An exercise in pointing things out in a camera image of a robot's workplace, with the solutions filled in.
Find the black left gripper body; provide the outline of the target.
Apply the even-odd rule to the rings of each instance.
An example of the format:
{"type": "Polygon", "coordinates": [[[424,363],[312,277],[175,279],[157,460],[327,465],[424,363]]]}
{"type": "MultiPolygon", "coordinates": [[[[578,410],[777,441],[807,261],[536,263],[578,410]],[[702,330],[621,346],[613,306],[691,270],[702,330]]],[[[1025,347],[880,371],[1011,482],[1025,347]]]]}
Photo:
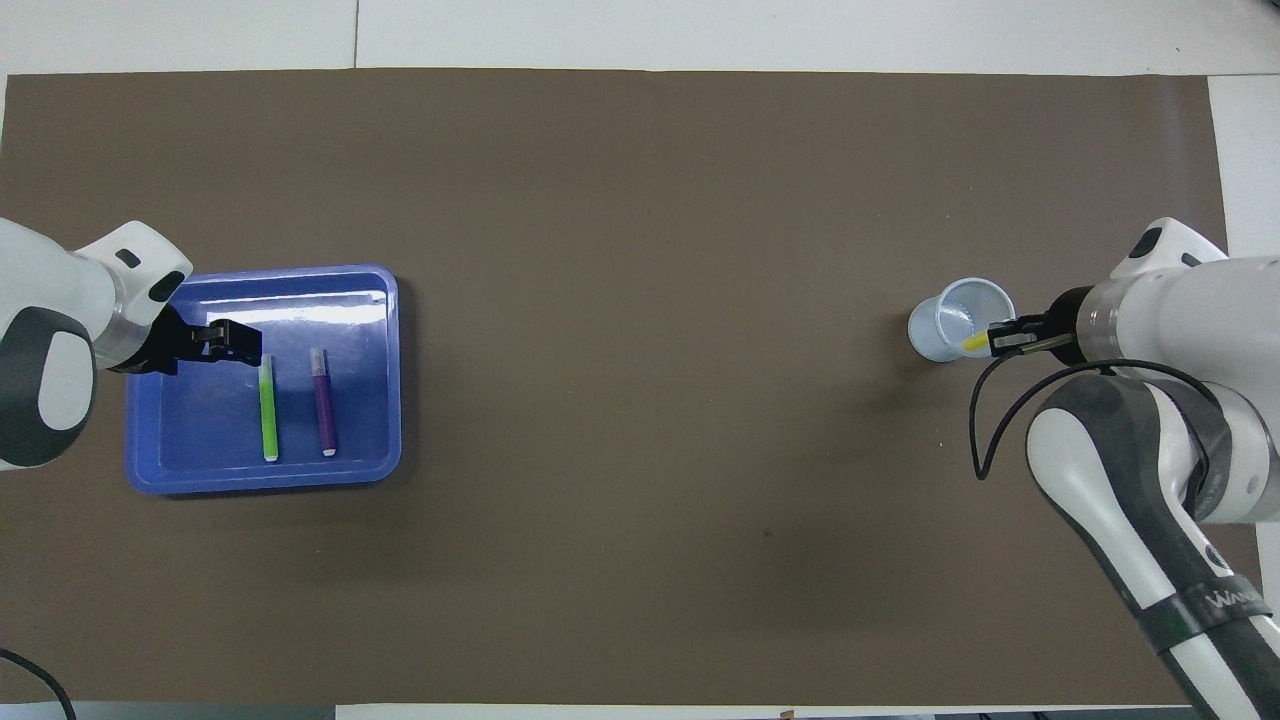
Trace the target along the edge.
{"type": "Polygon", "coordinates": [[[143,343],[124,361],[110,366],[118,374],[163,373],[175,375],[179,361],[215,363],[209,342],[216,338],[212,324],[189,324],[172,305],[156,315],[143,343]]]}

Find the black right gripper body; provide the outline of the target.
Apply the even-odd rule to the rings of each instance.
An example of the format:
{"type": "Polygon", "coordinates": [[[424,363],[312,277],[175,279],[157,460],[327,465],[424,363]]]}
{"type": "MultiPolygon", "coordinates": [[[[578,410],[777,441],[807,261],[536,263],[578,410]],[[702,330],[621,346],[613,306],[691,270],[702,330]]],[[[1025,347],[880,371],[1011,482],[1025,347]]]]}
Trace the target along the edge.
{"type": "Polygon", "coordinates": [[[1048,350],[1064,366],[1075,366],[1087,363],[1087,357],[1079,345],[1076,322],[1092,287],[1071,288],[1051,302],[1044,311],[1043,324],[1039,329],[1041,340],[1053,340],[1065,336],[1066,341],[1048,350]]]}

